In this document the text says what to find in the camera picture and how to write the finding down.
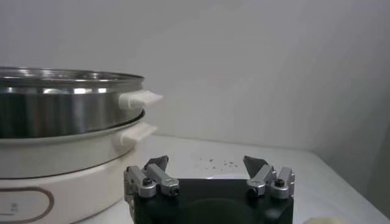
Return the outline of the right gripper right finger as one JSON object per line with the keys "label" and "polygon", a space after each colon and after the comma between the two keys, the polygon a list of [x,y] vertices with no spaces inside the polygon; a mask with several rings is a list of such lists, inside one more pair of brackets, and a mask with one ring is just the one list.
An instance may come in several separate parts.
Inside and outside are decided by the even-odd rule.
{"label": "right gripper right finger", "polygon": [[243,163],[250,178],[246,181],[247,193],[252,198],[262,197],[267,191],[272,198],[285,200],[294,196],[295,173],[282,167],[277,174],[274,166],[264,159],[244,156]]}

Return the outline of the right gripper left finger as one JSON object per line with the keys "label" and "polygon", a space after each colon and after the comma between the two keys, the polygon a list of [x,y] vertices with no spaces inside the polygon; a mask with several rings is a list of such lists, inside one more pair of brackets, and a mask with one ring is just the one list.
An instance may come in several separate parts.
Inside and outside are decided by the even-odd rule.
{"label": "right gripper left finger", "polygon": [[179,180],[166,173],[169,157],[167,155],[151,158],[141,169],[128,166],[124,173],[124,199],[132,201],[135,196],[152,198],[157,188],[165,196],[174,198],[180,194]]}

